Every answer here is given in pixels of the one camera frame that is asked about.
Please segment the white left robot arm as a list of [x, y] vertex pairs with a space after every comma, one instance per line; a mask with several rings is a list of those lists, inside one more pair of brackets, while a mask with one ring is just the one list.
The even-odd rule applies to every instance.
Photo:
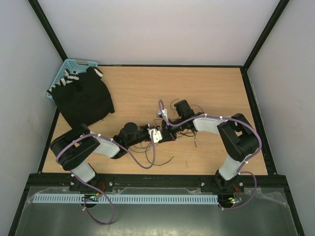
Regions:
[[156, 144], [161, 140], [160, 128], [150, 125], [137, 126], [133, 122], [128, 122], [118, 135], [107, 139], [81, 124], [53, 140], [50, 149], [56, 157], [56, 162], [65, 171], [79, 177], [81, 185], [91, 191], [96, 189], [98, 178], [86, 161], [90, 154], [97, 153], [117, 159], [125, 155], [126, 149], [130, 146], [141, 142]]

